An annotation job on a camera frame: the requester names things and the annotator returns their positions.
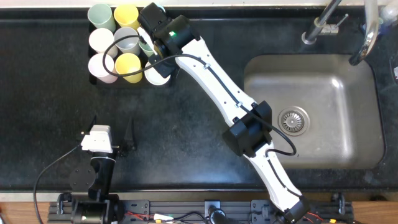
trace stainless steel sink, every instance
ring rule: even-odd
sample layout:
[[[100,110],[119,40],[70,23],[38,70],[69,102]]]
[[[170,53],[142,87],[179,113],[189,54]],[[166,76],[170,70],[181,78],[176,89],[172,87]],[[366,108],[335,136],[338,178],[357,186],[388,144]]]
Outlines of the stainless steel sink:
[[[272,124],[288,134],[297,156],[289,168],[368,169],[384,154],[374,76],[349,55],[262,55],[244,71],[244,91],[272,108]],[[271,132],[275,148],[291,151]]]

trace faucet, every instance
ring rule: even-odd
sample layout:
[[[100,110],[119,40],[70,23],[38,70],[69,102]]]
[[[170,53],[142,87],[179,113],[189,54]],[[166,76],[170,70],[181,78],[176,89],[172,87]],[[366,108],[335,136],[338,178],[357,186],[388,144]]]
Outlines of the faucet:
[[[302,34],[302,40],[305,44],[314,44],[319,35],[336,35],[338,33],[338,26],[348,17],[339,21],[336,25],[326,24],[327,20],[333,11],[340,4],[341,0],[332,0],[320,17],[315,18],[313,24],[308,32]],[[379,11],[377,8],[377,0],[364,0],[365,17],[366,17],[366,33],[365,40],[357,53],[353,54],[349,59],[351,65],[359,64],[373,48],[379,32]]]

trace drain strainer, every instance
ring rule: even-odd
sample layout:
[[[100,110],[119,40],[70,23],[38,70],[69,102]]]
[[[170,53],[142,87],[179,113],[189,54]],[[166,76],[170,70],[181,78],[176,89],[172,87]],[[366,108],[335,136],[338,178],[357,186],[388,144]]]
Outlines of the drain strainer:
[[[278,122],[283,132],[292,136],[302,134],[310,124],[308,114],[298,106],[292,106],[280,112]]]

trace small robot arm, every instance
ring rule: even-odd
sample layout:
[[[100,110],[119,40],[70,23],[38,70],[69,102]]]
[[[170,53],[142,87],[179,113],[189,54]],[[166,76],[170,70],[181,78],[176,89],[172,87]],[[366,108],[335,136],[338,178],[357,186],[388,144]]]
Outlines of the small robot arm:
[[[145,31],[139,30],[140,35],[156,52],[149,58],[150,63],[171,55],[194,56],[176,57],[154,68],[163,77],[182,68],[199,83],[229,126],[224,140],[238,156],[250,161],[265,183],[272,203],[280,210],[277,221],[299,221],[309,211],[309,204],[291,183],[275,152],[267,152],[274,147],[271,129],[264,126],[264,121],[271,124],[271,107],[265,101],[257,104],[230,79],[186,17],[171,20],[152,3],[140,12],[138,20]]]

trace white wall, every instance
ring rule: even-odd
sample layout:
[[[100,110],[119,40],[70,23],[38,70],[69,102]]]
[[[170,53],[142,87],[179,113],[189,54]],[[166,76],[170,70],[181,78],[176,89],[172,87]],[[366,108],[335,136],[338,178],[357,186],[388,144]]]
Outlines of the white wall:
[[[378,0],[385,5],[391,0]],[[150,0],[0,0],[0,7],[90,7],[96,3],[117,6],[122,3],[146,6]],[[319,6],[330,0],[157,0],[163,6]],[[343,0],[342,6],[363,5],[363,0]]]

